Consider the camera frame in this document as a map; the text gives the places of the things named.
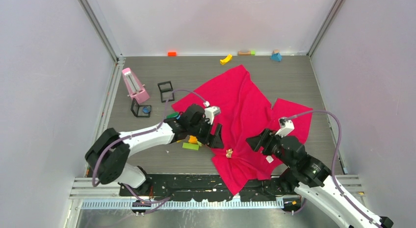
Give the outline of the round blue button brooch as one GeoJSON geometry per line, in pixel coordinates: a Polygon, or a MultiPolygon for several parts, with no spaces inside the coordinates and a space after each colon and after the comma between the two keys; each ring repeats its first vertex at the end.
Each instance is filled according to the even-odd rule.
{"type": "Polygon", "coordinates": [[[150,105],[144,106],[144,107],[142,108],[142,112],[143,112],[144,114],[150,114],[151,110],[152,110],[152,107],[151,107],[150,105]]]}

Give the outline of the red maple leaf brooch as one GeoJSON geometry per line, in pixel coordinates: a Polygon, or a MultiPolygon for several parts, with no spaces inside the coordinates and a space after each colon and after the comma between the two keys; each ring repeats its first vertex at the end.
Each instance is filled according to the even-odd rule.
{"type": "Polygon", "coordinates": [[[226,150],[226,158],[231,158],[233,154],[233,149],[226,150]]]}

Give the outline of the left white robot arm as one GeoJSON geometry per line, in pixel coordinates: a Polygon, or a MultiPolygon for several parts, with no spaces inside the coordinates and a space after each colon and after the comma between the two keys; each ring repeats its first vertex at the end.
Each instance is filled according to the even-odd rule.
{"type": "Polygon", "coordinates": [[[218,106],[203,108],[192,104],[177,117],[167,118],[152,127],[128,132],[108,128],[84,158],[93,170],[94,178],[101,184],[127,184],[136,194],[144,196],[150,191],[150,182],[144,170],[128,164],[127,159],[143,150],[169,145],[188,136],[195,136],[200,143],[210,148],[223,148],[222,126],[214,124],[214,118],[220,113],[218,106]]]}

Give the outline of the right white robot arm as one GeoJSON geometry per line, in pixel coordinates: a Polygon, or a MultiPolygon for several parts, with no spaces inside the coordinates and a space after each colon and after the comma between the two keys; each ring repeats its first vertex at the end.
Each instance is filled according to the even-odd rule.
{"type": "Polygon", "coordinates": [[[264,129],[246,142],[255,152],[274,156],[287,169],[280,176],[280,188],[296,193],[314,204],[341,228],[391,228],[393,221],[379,216],[362,205],[320,160],[308,154],[296,136],[279,136],[264,129]]]}

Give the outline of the red t-shirt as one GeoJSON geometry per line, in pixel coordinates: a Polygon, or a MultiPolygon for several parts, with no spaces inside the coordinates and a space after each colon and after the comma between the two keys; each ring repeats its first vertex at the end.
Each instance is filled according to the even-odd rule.
{"type": "Polygon", "coordinates": [[[191,104],[203,105],[201,98],[221,110],[214,123],[222,125],[224,148],[212,149],[214,157],[211,160],[233,194],[250,179],[270,179],[272,171],[282,164],[274,156],[274,161],[268,163],[266,155],[252,151],[246,138],[260,134],[265,128],[278,130],[280,118],[311,110],[284,99],[271,104],[243,65],[207,81],[193,94],[174,103],[172,108],[175,112],[184,112],[191,104]],[[231,158],[226,158],[228,149],[233,149],[231,158]]]}

